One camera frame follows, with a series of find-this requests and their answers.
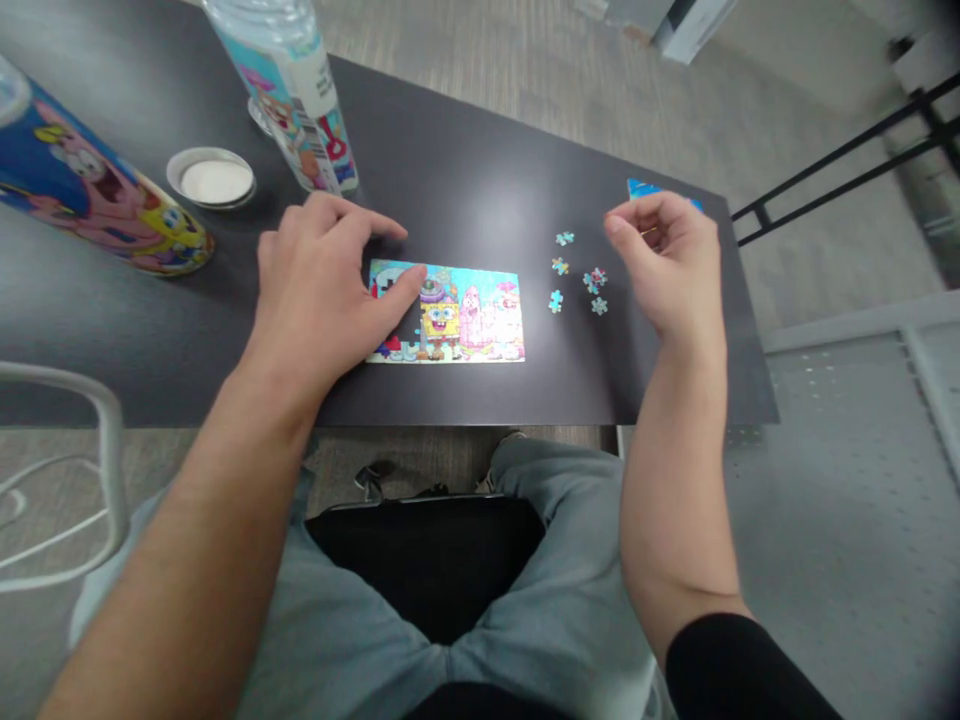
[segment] chair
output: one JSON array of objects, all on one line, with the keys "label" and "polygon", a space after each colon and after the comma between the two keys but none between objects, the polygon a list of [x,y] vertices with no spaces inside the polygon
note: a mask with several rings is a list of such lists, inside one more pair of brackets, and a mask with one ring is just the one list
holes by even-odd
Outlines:
[{"label": "chair", "polygon": [[530,503],[503,495],[338,505],[306,528],[327,557],[442,645],[509,590],[544,535]]}]

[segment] cylindrical container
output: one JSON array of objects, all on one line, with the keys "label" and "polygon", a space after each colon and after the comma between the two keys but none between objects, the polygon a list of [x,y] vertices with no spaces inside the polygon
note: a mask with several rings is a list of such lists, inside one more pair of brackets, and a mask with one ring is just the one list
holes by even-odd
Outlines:
[{"label": "cylindrical container", "polygon": [[310,0],[203,0],[277,145],[307,190],[350,194],[359,178]]},{"label": "cylindrical container", "polygon": [[0,202],[152,275],[213,253],[200,223],[2,55]]}]

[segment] black table top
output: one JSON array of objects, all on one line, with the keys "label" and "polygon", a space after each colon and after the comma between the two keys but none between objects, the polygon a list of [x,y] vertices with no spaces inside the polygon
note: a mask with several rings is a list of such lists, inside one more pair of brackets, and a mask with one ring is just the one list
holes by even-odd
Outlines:
[{"label": "black table top", "polygon": [[[170,0],[9,0],[0,47],[122,156],[166,187],[167,159],[216,145],[244,158],[259,190],[230,214],[197,211],[218,241],[194,275],[149,277],[4,209],[0,358],[107,384],[133,427],[199,425],[243,350],[257,294],[256,242],[303,201],[202,12]],[[526,360],[361,365],[330,394],[320,425],[632,424],[658,341],[603,235],[627,178],[703,203],[720,226],[730,350],[730,422],[776,422],[726,201],[658,173],[387,75],[331,58],[360,172],[357,202],[410,231],[372,257],[515,272]],[[559,232],[576,242],[560,248]],[[562,255],[570,275],[550,267]],[[610,311],[590,311],[583,272],[608,272]],[[562,313],[548,309],[560,289]],[[89,425],[82,400],[0,386],[0,424]]]}]

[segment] black railing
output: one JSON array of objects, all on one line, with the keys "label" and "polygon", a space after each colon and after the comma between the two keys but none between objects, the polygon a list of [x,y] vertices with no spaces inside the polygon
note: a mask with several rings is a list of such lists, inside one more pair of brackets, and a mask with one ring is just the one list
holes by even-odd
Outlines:
[{"label": "black railing", "polygon": [[[940,83],[932,90],[915,91],[910,95],[910,102],[904,105],[902,108],[894,113],[891,113],[870,129],[860,133],[850,142],[841,145],[832,153],[818,160],[810,167],[801,170],[786,182],[777,185],[777,187],[775,187],[773,190],[757,198],[745,208],[735,212],[733,214],[734,222],[745,215],[748,215],[749,213],[753,213],[757,216],[757,222],[760,223],[759,230],[752,235],[748,235],[743,240],[740,240],[737,244],[740,247],[743,247],[747,243],[751,243],[757,238],[763,237],[767,233],[773,232],[779,227],[783,227],[788,222],[792,222],[798,217],[806,215],[812,210],[816,210],[821,205],[824,205],[831,200],[835,200],[841,195],[845,195],[851,190],[860,187],[864,183],[870,182],[874,178],[880,177],[884,173],[893,170],[895,167],[902,165],[908,160],[912,160],[913,158],[935,148],[941,148],[944,151],[944,154],[953,168],[953,171],[957,173],[958,177],[960,177],[960,151],[957,150],[957,144],[955,142],[956,136],[960,134],[960,117],[949,121],[944,121],[937,112],[937,109],[933,106],[933,103],[936,100],[943,97],[947,93],[956,90],[958,87],[960,87],[960,73],[954,75],[949,80]],[[803,182],[808,177],[822,170],[835,160],[847,155],[850,152],[853,152],[865,142],[879,137],[894,125],[903,122],[911,115],[920,115],[924,122],[926,122],[928,134],[925,140],[922,140],[916,145],[907,148],[903,152],[893,156],[872,170],[868,170],[853,180],[834,188],[830,192],[821,195],[816,200],[797,208],[793,212],[787,213],[783,217],[777,218],[776,220],[770,219],[770,214],[767,212],[766,204],[773,198],[782,195],[794,185]]]}]

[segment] gray pants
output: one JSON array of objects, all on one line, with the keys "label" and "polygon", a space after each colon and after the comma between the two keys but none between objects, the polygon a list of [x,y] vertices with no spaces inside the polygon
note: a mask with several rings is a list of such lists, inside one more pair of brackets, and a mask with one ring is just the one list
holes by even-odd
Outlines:
[{"label": "gray pants", "polygon": [[[497,490],[526,498],[546,535],[509,592],[449,647],[317,548],[303,527],[304,485],[239,717],[400,718],[441,685],[473,681],[577,718],[637,720],[654,660],[620,573],[622,473],[617,458],[570,445],[520,439],[497,450]],[[71,646],[159,501],[137,510],[124,547],[85,579]]]}]

